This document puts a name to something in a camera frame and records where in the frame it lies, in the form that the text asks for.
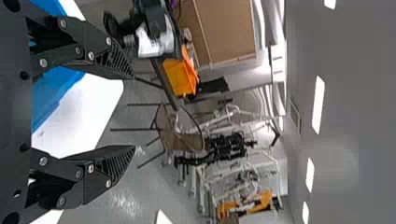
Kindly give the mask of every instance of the screw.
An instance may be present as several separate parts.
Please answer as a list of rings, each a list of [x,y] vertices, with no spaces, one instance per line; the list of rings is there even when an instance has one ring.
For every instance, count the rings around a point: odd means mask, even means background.
[[[111,38],[110,37],[107,37],[106,38],[106,43],[110,46],[111,45]]]
[[[41,159],[40,159],[40,166],[45,166],[45,165],[47,165],[47,163],[49,162],[49,159],[47,159],[47,157],[42,157]]]
[[[66,28],[67,23],[65,20],[61,20],[61,26],[62,26],[62,28]]]
[[[76,178],[77,178],[77,179],[79,179],[79,178],[81,177],[81,175],[82,175],[82,172],[81,172],[81,171],[77,171],[77,172],[76,172]]]
[[[106,182],[106,188],[110,188],[111,187],[111,180],[107,180]]]
[[[92,174],[93,173],[93,165],[88,166],[88,174]]]
[[[47,67],[49,63],[45,59],[40,59],[40,66],[41,67]]]
[[[29,74],[27,72],[20,72],[20,77],[22,80],[28,80]]]
[[[76,47],[76,54],[80,54],[81,53],[81,49],[79,47]]]
[[[92,51],[90,51],[90,52],[88,53],[88,58],[90,58],[91,61],[93,61],[93,59],[95,59],[95,55],[93,54]]]
[[[66,198],[60,198],[59,199],[59,206],[64,206],[66,204]]]

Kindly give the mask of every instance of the fluorescent light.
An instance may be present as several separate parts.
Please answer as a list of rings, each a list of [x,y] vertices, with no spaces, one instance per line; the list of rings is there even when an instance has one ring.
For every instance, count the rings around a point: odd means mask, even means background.
[[[311,158],[308,158],[308,164],[306,165],[306,177],[305,184],[309,192],[312,192],[312,187],[314,186],[314,175],[315,175],[315,165]]]
[[[279,127],[280,131],[283,132],[283,117],[279,117]]]
[[[324,6],[329,9],[335,10],[335,5],[337,4],[337,0],[324,0]]]
[[[155,224],[173,224],[173,222],[171,222],[171,220],[169,220],[169,218],[165,215],[163,210],[160,210],[160,211],[158,211],[157,220],[156,220]]]
[[[309,220],[309,208],[306,202],[303,203],[303,222],[304,224],[308,224]]]
[[[315,86],[314,110],[312,114],[312,127],[314,128],[317,134],[319,134],[320,132],[324,89],[325,89],[324,81],[320,77],[317,77],[317,84]]]

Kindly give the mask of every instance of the blue panel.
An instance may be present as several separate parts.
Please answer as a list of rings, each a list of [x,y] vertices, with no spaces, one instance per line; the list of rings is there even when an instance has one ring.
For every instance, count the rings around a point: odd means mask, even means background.
[[[57,0],[31,0],[31,2],[43,8],[50,15],[66,15]],[[58,107],[60,100],[67,91],[84,75],[85,73],[83,72],[56,67],[44,74],[44,77],[35,83],[33,87],[32,132],[40,127]]]

